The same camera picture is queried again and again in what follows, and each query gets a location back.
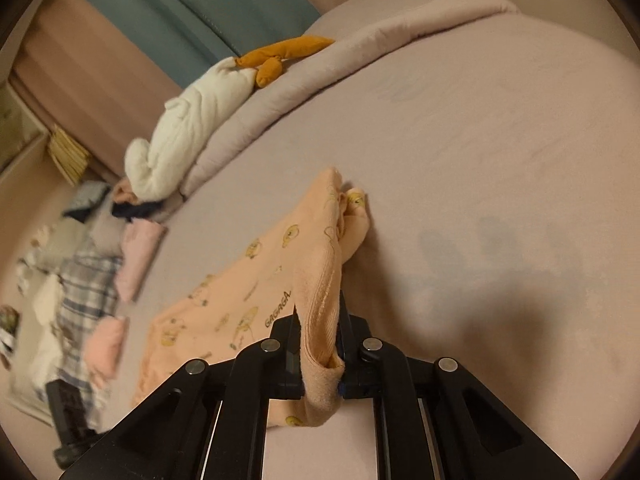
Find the orange cartoon print garment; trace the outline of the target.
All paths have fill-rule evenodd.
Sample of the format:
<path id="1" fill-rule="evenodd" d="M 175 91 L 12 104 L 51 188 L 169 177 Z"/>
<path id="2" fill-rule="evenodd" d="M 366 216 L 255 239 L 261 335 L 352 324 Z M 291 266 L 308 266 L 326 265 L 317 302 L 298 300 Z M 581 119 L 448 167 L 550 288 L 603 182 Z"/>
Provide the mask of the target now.
<path id="1" fill-rule="evenodd" d="M 271 426 L 318 427 L 340 407 L 344 370 L 335 341 L 342 270 L 370 228 L 366 194 L 346 190 L 329 168 L 298 205 L 244 255 L 209 275 L 189 296 L 153 318 L 134 404 L 190 359 L 216 364 L 269 336 L 279 318 L 297 314 L 305 393 L 270 405 Z"/>

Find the pink folded garment small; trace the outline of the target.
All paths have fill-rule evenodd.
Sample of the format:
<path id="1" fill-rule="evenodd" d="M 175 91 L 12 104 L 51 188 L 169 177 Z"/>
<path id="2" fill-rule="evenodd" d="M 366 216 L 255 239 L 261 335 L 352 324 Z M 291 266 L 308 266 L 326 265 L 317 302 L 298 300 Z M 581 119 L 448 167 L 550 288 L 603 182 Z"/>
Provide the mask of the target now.
<path id="1" fill-rule="evenodd" d="M 116 376 L 128 325 L 128 318 L 121 316 L 104 316 L 96 324 L 82 350 L 82 358 L 94 380 L 108 382 Z"/>

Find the blue plaid pillow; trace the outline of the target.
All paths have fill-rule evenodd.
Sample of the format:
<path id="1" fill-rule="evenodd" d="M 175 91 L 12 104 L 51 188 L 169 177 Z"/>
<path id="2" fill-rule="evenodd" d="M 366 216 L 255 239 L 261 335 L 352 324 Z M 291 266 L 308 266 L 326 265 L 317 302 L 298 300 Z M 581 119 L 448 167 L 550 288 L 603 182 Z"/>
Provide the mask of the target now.
<path id="1" fill-rule="evenodd" d="M 101 318 L 115 314 L 118 257 L 100 255 L 90 238 L 65 259 L 55 276 L 62 285 L 62 301 L 55 309 L 52 325 L 37 320 L 35 300 L 46 274 L 32 279 L 17 331 L 10 374 L 8 400 L 21 412 L 50 426 L 52 416 L 44 383 L 36 381 L 42 370 L 47 380 L 61 378 L 78 388 L 88 414 L 89 425 L 98 428 L 111 388 L 98 388 L 82 357 L 85 343 Z"/>

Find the grey mauve pillow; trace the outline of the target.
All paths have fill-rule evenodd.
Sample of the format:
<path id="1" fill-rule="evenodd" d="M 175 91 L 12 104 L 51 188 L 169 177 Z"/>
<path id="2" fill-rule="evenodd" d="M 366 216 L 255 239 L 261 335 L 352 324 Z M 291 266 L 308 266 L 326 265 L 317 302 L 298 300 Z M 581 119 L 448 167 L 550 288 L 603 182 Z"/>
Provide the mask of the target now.
<path id="1" fill-rule="evenodd" d="M 107 196 L 85 222 L 63 217 L 55 225 L 47 245 L 44 246 L 47 254 L 56 258 L 68 257 L 83 242 L 90 240 L 100 256 L 121 257 L 122 236 L 127 222 L 123 218 L 114 217 L 112 207 L 113 200 L 111 196 Z"/>

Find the pink folded garment large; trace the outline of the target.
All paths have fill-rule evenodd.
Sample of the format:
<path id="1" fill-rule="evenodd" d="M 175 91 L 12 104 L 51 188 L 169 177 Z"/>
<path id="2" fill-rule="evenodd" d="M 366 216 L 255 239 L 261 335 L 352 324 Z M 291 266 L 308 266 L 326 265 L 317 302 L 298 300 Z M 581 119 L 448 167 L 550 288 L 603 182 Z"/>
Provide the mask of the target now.
<path id="1" fill-rule="evenodd" d="M 139 218 L 126 226 L 120 245 L 122 266 L 114 278 L 116 292 L 123 302 L 131 302 L 137 298 L 166 231 L 163 224 Z"/>

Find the dark navy garment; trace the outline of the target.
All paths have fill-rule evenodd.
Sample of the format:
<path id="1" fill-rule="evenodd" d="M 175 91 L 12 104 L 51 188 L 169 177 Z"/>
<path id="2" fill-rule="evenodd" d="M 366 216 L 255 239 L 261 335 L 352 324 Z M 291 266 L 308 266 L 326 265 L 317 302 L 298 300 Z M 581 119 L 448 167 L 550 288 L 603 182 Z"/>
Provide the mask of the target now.
<path id="1" fill-rule="evenodd" d="M 162 202 L 149 202 L 134 205 L 132 203 L 114 203 L 111 214 L 115 218 L 131 221 L 135 218 L 147 219 L 159 212 L 163 207 Z"/>

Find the striped folded cloth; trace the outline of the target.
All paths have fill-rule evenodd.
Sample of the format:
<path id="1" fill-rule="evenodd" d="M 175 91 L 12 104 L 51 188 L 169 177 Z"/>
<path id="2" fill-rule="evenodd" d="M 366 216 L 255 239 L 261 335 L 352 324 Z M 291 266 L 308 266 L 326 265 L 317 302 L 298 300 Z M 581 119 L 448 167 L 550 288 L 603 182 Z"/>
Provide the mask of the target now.
<path id="1" fill-rule="evenodd" d="M 62 217 L 85 223 L 110 191 L 111 185 L 104 181 L 82 182 L 72 201 L 62 211 Z"/>

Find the white goose plush toy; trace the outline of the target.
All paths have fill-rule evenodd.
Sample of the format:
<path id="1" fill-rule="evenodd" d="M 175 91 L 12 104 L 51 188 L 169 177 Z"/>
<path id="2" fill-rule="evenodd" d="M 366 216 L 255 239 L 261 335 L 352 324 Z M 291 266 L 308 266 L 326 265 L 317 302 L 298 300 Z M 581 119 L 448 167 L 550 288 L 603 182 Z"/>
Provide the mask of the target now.
<path id="1" fill-rule="evenodd" d="M 333 41 L 299 36 L 224 58 L 164 105 L 150 140 L 134 139 L 114 202 L 140 205 L 175 193 L 212 134 L 252 95 L 284 72 L 286 61 L 314 55 Z"/>

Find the mauve bed sheet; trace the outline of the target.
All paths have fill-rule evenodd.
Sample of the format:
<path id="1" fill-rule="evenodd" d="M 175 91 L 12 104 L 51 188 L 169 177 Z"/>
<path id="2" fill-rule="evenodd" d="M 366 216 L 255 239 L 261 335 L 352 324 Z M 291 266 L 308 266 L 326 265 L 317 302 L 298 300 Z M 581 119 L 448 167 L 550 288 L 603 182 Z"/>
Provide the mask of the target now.
<path id="1" fill-rule="evenodd" d="M 170 220 L 103 414 L 129 411 L 149 325 L 294 209 L 323 169 L 367 194 L 347 307 L 452 356 L 583 479 L 639 420 L 639 69 L 500 14 L 413 41 L 283 116 Z"/>

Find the yellow tassel hanging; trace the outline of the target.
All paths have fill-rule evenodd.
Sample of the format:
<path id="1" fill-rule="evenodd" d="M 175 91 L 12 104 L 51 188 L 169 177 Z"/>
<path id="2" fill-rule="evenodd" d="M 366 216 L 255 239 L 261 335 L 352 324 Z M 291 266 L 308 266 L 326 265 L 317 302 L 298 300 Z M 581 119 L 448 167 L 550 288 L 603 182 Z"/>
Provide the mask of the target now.
<path id="1" fill-rule="evenodd" d="M 59 125 L 49 132 L 47 152 L 65 181 L 78 185 L 89 167 L 90 152 Z"/>

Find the pink curtain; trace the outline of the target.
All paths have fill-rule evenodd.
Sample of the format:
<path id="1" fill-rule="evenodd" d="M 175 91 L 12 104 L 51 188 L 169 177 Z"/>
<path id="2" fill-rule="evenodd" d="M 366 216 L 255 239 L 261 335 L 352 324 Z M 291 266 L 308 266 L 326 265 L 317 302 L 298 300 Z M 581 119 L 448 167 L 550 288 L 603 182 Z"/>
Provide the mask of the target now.
<path id="1" fill-rule="evenodd" d="M 320 15 L 346 0 L 309 0 Z M 10 81 L 48 126 L 59 125 L 113 174 L 130 141 L 148 138 L 183 88 L 87 0 L 44 0 Z"/>

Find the mauve folded duvet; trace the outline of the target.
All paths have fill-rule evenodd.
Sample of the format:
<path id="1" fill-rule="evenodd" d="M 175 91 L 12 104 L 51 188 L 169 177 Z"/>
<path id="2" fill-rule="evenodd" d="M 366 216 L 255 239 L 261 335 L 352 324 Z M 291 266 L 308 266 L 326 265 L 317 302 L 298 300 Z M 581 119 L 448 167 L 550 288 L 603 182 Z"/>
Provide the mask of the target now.
<path id="1" fill-rule="evenodd" d="M 282 116 L 382 56 L 438 32 L 516 12 L 509 0 L 349 0 L 337 6 L 310 29 L 335 35 L 334 44 L 294 63 L 241 105 L 209 139 L 180 193 L 191 196 Z"/>

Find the teal curtain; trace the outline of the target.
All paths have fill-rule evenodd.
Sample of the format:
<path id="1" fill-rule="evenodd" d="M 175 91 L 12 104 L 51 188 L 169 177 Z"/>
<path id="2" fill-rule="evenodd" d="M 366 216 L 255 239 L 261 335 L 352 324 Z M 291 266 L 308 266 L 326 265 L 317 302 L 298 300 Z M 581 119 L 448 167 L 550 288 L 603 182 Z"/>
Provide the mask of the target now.
<path id="1" fill-rule="evenodd" d="M 87 0 L 184 88 L 223 58 L 301 35 L 309 0 Z"/>

